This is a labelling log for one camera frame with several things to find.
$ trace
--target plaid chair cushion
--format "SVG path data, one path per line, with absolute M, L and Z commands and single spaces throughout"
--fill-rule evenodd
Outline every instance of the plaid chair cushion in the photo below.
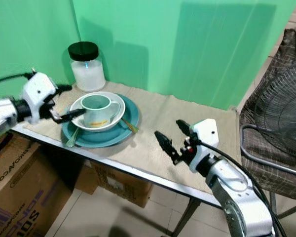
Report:
M 283 41 L 276 55 L 272 59 L 261 82 L 246 101 L 241 111 L 240 126 L 248 123 L 255 124 L 254 110 L 259 94 L 271 79 L 294 63 L 296 63 L 296 28 L 285 30 Z M 253 129 L 245 130 L 244 147 L 250 154 L 256 157 L 296 170 L 295 157 L 278 150 Z M 264 189 L 296 199 L 295 175 L 261 165 L 244 156 L 242 156 L 242 164 Z

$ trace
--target chair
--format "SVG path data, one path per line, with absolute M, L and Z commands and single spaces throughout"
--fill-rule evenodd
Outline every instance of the chair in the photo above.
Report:
M 243 166 L 265 190 L 276 212 L 275 193 L 296 199 L 296 158 L 268 143 L 257 131 L 254 121 L 255 103 L 267 83 L 296 63 L 296 28 L 284 32 L 279 49 L 261 82 L 246 101 L 240 113 L 240 140 Z M 279 214 L 284 218 L 296 212 L 296 206 Z

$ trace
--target teal plate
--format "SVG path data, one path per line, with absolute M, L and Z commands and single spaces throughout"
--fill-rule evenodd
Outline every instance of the teal plate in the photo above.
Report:
M 139 112 L 137 106 L 127 97 L 123 95 L 119 96 L 124 100 L 126 105 L 126 110 L 123 118 L 129 121 L 131 124 L 137 126 L 139 121 Z M 77 128 L 72 122 L 64 123 L 62 127 L 64 135 L 68 139 L 71 138 Z M 108 147 L 121 142 L 131 134 L 132 131 L 121 120 L 117 125 L 103 132 L 89 132 L 80 129 L 75 144 L 78 146 L 89 148 Z

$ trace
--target metal table edge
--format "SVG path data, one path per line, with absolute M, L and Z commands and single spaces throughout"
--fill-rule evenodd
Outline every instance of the metal table edge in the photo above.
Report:
M 32 138 L 32 140 L 36 140 L 40 143 L 46 143 L 52 146 L 56 146 L 58 148 L 65 149 L 67 151 L 73 152 L 75 154 L 78 154 L 86 159 L 89 159 L 91 161 L 99 162 L 101 164 L 108 165 L 110 167 L 113 167 L 121 172 L 136 176 L 140 179 L 152 182 L 154 184 L 157 184 L 159 186 L 162 186 L 166 189 L 169 189 L 171 191 L 174 191 L 178 194 L 182 194 L 184 196 L 187 196 L 189 198 L 197 198 L 201 200 L 201 202 L 211 205 L 213 207 L 221 209 L 220 203 L 216 200 L 216 198 L 209 193 L 203 192 L 201 190 L 197 190 L 195 188 L 178 184 L 175 182 L 172 182 L 170 180 L 164 179 L 162 177 L 156 176 L 154 174 L 148 173 L 147 171 L 140 170 L 134 167 L 131 167 L 129 165 L 125 165 L 122 163 L 119 163 L 115 160 L 111 160 L 108 158 L 103 158 L 101 156 L 98 156 L 96 154 L 93 154 L 85 149 L 79 148 L 79 147 L 66 147 L 62 142 L 54 140 L 52 138 L 46 137 L 44 135 L 38 134 L 36 132 L 33 132 L 31 130 L 28 130 L 26 128 L 23 128 L 22 124 L 17 124 L 12 128 L 12 131 L 15 133 L 18 133 L 20 135 L 26 136 L 28 138 Z

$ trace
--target spoon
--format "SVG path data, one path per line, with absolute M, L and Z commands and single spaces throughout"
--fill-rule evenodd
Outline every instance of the spoon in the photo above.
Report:
M 77 129 L 75 130 L 75 132 L 73 133 L 73 135 L 71 136 L 71 138 L 68 140 L 68 142 L 66 143 L 66 147 L 73 147 L 75 144 L 75 140 L 77 138 L 79 132 L 79 128 L 77 127 Z
M 128 121 L 126 121 L 125 119 L 122 118 L 122 120 L 124 121 L 124 123 L 126 123 L 126 125 L 128 126 L 128 128 L 133 132 L 133 133 L 137 133 L 139 131 L 139 128 L 137 128 L 135 125 L 132 125 L 131 123 L 129 123 Z

